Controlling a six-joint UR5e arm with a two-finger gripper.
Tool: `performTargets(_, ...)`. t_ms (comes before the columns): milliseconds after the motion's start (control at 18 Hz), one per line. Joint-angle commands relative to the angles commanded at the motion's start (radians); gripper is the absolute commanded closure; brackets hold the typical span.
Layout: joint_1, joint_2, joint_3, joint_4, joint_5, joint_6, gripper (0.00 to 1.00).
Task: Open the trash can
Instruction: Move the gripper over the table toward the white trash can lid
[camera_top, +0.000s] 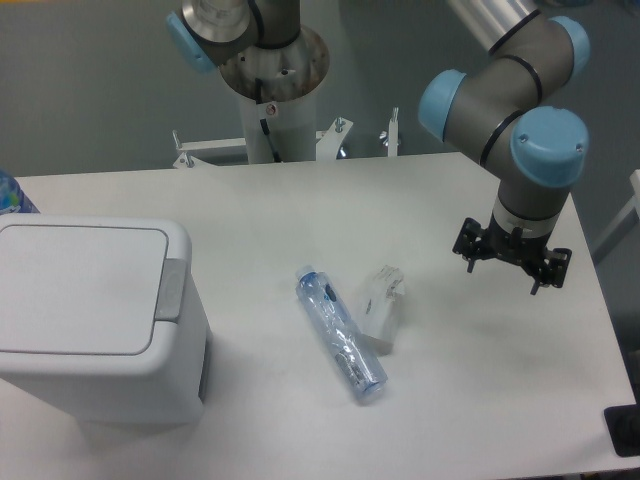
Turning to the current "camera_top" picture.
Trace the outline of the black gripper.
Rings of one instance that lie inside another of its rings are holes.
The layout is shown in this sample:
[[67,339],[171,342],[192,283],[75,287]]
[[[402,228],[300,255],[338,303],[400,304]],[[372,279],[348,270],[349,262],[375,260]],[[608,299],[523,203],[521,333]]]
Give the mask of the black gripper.
[[562,288],[572,258],[569,248],[547,249],[550,234],[525,238],[520,228],[504,230],[494,216],[484,229],[479,222],[467,217],[454,242],[452,251],[467,262],[472,273],[477,261],[497,259],[519,266],[534,279],[530,294],[540,288]]

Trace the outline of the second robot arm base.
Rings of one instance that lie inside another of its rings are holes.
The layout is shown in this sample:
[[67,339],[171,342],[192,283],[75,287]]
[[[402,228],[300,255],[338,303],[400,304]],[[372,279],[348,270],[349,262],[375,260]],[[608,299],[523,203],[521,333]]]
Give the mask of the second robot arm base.
[[278,50],[301,31],[298,1],[183,1],[165,25],[182,58],[208,73],[250,47]]

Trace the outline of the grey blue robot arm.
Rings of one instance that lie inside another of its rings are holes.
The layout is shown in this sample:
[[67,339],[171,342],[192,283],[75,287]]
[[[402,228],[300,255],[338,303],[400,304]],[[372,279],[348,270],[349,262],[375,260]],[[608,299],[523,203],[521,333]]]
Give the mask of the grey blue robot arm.
[[499,181],[488,226],[464,220],[453,251],[468,266],[498,260],[521,268],[532,289],[563,286],[572,252],[548,241],[584,169],[590,139],[575,113],[544,101],[590,58],[584,28],[548,18],[533,1],[452,1],[487,51],[479,73],[438,74],[419,102],[421,125]]

